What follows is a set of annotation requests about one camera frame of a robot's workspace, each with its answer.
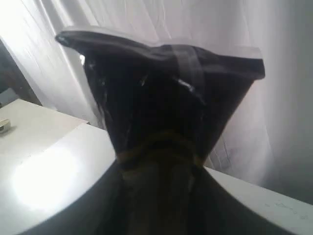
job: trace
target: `white curtain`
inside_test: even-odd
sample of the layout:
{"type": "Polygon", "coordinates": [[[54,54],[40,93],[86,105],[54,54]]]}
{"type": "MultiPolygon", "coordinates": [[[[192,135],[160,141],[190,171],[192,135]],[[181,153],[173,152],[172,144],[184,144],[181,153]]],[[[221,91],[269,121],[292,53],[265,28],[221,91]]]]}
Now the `white curtain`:
{"type": "Polygon", "coordinates": [[[101,118],[79,55],[54,41],[65,26],[260,47],[267,76],[253,85],[208,164],[313,203],[306,190],[313,188],[312,9],[309,0],[2,0],[0,35],[44,106],[96,126],[101,118]]]}

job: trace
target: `sheer curtain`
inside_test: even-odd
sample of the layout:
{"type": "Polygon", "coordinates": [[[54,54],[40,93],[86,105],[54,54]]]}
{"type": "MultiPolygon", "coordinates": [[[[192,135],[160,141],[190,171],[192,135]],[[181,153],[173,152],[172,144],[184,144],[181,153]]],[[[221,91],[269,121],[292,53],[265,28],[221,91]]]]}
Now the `sheer curtain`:
{"type": "Polygon", "coordinates": [[[313,108],[295,107],[311,93],[305,78],[313,47],[298,43],[310,44],[312,9],[309,0],[10,0],[1,2],[0,36],[44,106],[100,127],[79,55],[54,41],[65,26],[99,25],[154,41],[188,37],[199,46],[260,47],[267,76],[253,85],[207,164],[313,203],[313,192],[306,193],[313,188],[313,108]],[[302,54],[308,60],[299,64],[302,54]]]}

